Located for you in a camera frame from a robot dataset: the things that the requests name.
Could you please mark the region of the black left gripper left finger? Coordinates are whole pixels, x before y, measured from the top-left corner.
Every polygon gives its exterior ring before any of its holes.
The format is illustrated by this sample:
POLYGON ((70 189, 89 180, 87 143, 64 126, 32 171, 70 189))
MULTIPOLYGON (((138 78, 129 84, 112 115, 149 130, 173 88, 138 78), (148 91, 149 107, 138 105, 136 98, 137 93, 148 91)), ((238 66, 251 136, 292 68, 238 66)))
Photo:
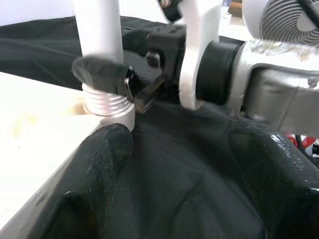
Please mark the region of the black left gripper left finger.
POLYGON ((29 239, 101 239, 115 183, 133 149, 123 124, 99 126, 70 157, 29 239))

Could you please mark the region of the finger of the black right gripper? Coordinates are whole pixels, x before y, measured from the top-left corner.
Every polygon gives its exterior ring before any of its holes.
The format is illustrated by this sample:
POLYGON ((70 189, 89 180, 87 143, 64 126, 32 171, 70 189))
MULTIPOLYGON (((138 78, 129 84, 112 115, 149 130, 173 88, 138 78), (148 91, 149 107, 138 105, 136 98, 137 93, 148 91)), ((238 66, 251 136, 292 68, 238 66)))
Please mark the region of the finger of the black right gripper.
POLYGON ((94 90, 125 97, 135 95, 135 74, 129 65, 95 56, 79 57, 72 63, 72 73, 94 90))

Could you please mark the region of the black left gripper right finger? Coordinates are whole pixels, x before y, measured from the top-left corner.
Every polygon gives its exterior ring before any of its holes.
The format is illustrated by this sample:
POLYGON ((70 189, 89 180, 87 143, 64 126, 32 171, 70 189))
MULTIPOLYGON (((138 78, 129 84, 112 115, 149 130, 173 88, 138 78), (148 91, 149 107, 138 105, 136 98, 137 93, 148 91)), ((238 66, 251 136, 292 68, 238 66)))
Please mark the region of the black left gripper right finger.
POLYGON ((287 137, 232 126, 229 144, 246 189, 272 239, 319 237, 319 170, 287 137))

